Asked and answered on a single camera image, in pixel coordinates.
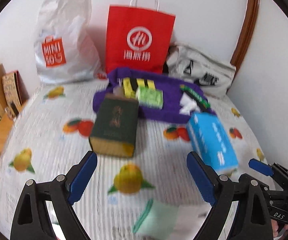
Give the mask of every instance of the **mint green packet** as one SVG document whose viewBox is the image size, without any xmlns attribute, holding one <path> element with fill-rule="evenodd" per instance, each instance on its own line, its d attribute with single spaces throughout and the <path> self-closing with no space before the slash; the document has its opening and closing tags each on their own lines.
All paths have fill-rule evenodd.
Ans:
<svg viewBox="0 0 288 240">
<path fill-rule="evenodd" d="M 163 108 L 163 91 L 161 90 L 140 86 L 136 90 L 136 99 L 141 106 L 157 109 Z"/>
</svg>

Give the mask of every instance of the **purple fabric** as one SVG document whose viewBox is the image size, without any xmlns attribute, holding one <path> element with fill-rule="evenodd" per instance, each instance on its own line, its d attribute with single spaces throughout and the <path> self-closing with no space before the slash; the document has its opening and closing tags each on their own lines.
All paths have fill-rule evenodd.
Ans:
<svg viewBox="0 0 288 240">
<path fill-rule="evenodd" d="M 113 88 L 119 85 L 119 80 L 125 77 L 143 78 L 153 80 L 155 88 L 163 91 L 163 108 L 153 109 L 145 106 L 139 107 L 139 117 L 169 123 L 187 123 L 190 116 L 180 114 L 180 99 L 183 92 L 180 85 L 186 85 L 201 95 L 204 99 L 203 91 L 199 86 L 188 83 L 180 79 L 170 78 L 165 75 L 151 72 L 138 71 L 126 67 L 116 68 L 107 75 L 109 84 L 105 91 L 97 92 L 93 98 L 93 110 L 97 113 L 106 93 L 113 93 Z"/>
</svg>

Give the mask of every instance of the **white plastic bag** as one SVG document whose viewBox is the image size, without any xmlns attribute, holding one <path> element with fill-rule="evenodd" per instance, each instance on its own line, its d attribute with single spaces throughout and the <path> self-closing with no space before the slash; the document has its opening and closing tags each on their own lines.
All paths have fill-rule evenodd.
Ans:
<svg viewBox="0 0 288 240">
<path fill-rule="evenodd" d="M 38 15 L 34 54 L 41 82 L 88 80 L 101 71 L 87 31 L 91 0 L 44 0 Z"/>
<path fill-rule="evenodd" d="M 207 55 L 188 45 L 175 44 L 170 50 L 166 63 L 169 76 L 192 82 L 201 87 L 204 93 L 222 98 L 236 72 L 236 67 Z"/>
</svg>

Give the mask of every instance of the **blue box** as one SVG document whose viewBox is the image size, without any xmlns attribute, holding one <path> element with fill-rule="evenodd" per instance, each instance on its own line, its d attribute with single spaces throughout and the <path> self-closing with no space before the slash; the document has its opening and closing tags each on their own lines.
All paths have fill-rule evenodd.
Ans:
<svg viewBox="0 0 288 240">
<path fill-rule="evenodd" d="M 218 175 L 227 174 L 238 167 L 235 151 L 217 116 L 193 113 L 186 128 L 193 150 Z"/>
</svg>

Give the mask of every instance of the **lemon print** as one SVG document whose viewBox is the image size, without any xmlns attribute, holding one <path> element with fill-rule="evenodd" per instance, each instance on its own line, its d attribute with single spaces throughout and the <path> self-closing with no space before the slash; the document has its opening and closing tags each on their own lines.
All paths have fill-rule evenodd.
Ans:
<svg viewBox="0 0 288 240">
<path fill-rule="evenodd" d="M 240 117 L 240 113 L 237 111 L 237 109 L 232 108 L 231 112 L 233 113 L 234 116 Z"/>
<path fill-rule="evenodd" d="M 114 184 L 109 189 L 108 194 L 119 191 L 123 194 L 134 194 L 141 188 L 155 188 L 149 182 L 143 179 L 142 172 L 138 166 L 133 163 L 124 165 L 119 174 L 114 177 Z"/>
<path fill-rule="evenodd" d="M 263 162 L 264 159 L 265 159 L 265 156 L 264 156 L 263 152 L 260 150 L 260 148 L 257 148 L 256 153 L 257 153 L 257 156 L 258 156 L 259 160 L 261 162 Z"/>
<path fill-rule="evenodd" d="M 9 166 L 14 167 L 17 171 L 30 171 L 35 173 L 32 165 L 31 165 L 32 151 L 29 148 L 22 150 L 19 154 L 17 154 Z"/>
<path fill-rule="evenodd" d="M 57 98 L 59 96 L 65 96 L 64 95 L 64 87 L 63 86 L 59 86 L 56 87 L 54 89 L 52 89 L 51 91 L 49 91 L 49 93 L 45 96 L 45 98 Z"/>
</svg>

